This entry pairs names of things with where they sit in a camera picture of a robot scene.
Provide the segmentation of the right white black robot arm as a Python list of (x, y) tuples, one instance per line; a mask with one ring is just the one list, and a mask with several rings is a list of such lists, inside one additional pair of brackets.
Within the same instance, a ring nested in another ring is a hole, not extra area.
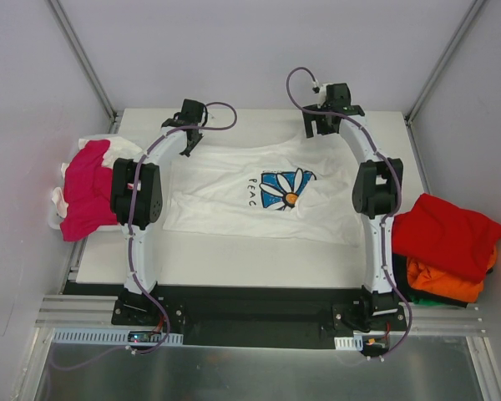
[(312, 84), (318, 100), (302, 110), (306, 136), (339, 134), (358, 163), (352, 204), (362, 220), (367, 269), (361, 296), (341, 313), (341, 321), (351, 329), (370, 332), (399, 309), (392, 271), (392, 223), (402, 202), (403, 163), (377, 146), (366, 127), (365, 112), (352, 104), (347, 84)]

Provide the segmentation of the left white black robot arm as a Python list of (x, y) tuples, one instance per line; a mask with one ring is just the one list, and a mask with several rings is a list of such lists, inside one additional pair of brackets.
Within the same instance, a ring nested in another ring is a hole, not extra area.
[(161, 172), (174, 158), (190, 156), (207, 122), (207, 106), (185, 99), (180, 111), (162, 123), (151, 145), (114, 162), (110, 209), (127, 241), (124, 297), (134, 301), (131, 315), (144, 325), (155, 322), (160, 313), (160, 305), (151, 299), (157, 285), (151, 231), (164, 207)]

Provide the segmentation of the white daisy print t-shirt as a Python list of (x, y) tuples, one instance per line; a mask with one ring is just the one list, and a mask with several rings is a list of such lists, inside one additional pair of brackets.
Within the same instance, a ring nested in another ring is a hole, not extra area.
[(351, 160), (339, 135), (255, 148), (203, 145), (171, 166), (164, 229), (360, 246)]

